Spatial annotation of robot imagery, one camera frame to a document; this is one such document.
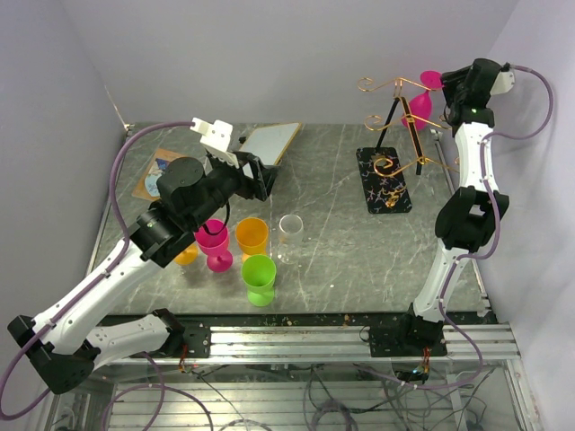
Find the pink wine glass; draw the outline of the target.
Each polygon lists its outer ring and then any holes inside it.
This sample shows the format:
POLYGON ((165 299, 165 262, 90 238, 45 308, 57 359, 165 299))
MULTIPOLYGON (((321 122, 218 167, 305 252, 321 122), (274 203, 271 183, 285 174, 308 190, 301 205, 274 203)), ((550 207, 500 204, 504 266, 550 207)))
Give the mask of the pink wine glass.
POLYGON ((441 73, 435 70, 426 70, 420 74, 420 83, 402 79, 402 83, 415 85, 423 92, 409 101, 411 114, 416 117, 414 125, 418 131, 424 129, 427 125, 430 115, 433 111, 433 102, 430 93, 442 88, 441 73))
POLYGON ((201 251, 207 256, 208 268, 216 273, 229 270, 234 258, 229 251, 229 232, 225 223, 212 218, 195 233, 195 240, 201 251))

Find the yellow wine glass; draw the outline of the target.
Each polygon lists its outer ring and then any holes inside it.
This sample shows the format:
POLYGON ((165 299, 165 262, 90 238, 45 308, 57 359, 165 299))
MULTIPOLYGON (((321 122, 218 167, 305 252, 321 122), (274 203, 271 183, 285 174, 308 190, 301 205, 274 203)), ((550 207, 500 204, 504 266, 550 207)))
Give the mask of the yellow wine glass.
POLYGON ((180 252, 175 258, 174 262, 180 266, 187 266, 193 263, 198 257, 199 250, 195 244, 190 245, 185 250, 180 252))
POLYGON ((260 218, 244 218, 235 228, 235 239, 243 254, 242 262, 254 255, 265 255, 269 227, 260 218))

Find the clear wine glass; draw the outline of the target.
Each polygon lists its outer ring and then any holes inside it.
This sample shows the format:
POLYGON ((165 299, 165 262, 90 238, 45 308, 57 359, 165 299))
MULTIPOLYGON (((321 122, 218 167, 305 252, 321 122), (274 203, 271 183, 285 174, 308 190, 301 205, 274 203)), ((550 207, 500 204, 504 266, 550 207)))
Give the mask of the clear wine glass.
POLYGON ((304 236, 304 224, 299 215, 288 214, 279 220, 277 255, 280 261, 291 264, 296 261, 297 251, 304 236))

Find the green wine glass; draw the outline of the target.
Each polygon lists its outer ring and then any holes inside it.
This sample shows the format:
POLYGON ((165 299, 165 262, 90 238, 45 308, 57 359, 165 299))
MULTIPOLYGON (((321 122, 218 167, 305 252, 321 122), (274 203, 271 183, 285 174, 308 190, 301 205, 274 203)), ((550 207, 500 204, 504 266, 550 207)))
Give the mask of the green wine glass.
POLYGON ((250 256, 242 265, 241 275, 252 305, 265 307, 271 304, 275 296, 277 268, 270 257, 262 254, 250 256))

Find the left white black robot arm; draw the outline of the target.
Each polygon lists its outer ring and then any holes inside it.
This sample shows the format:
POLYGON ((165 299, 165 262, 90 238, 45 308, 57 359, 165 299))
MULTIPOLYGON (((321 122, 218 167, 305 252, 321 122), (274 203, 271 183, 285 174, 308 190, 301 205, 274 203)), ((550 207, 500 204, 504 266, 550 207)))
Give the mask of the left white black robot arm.
POLYGON ((279 167, 251 153, 234 157, 227 163, 210 155, 209 172, 193 157, 170 162, 156 182, 160 198, 129 227, 127 240, 120 240, 106 260, 45 312, 19 315, 9 323, 9 332, 49 391, 71 391, 117 359, 181 351, 186 330, 167 309, 115 326, 100 323, 132 289, 191 246, 232 196, 269 197, 279 167))

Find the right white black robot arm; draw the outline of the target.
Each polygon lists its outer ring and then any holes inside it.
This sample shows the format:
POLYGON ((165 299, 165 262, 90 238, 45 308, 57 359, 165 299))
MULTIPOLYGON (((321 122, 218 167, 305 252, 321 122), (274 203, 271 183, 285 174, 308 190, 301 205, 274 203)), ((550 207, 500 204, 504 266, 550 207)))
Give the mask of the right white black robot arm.
POLYGON ((488 106, 492 95, 512 88, 509 66, 477 58, 468 67, 444 73, 441 83, 459 156, 459 187, 438 213, 438 249, 426 282, 399 321, 396 345, 409 356, 439 343, 458 278, 473 254, 491 240, 509 207, 509 197, 494 180, 494 114, 488 106))

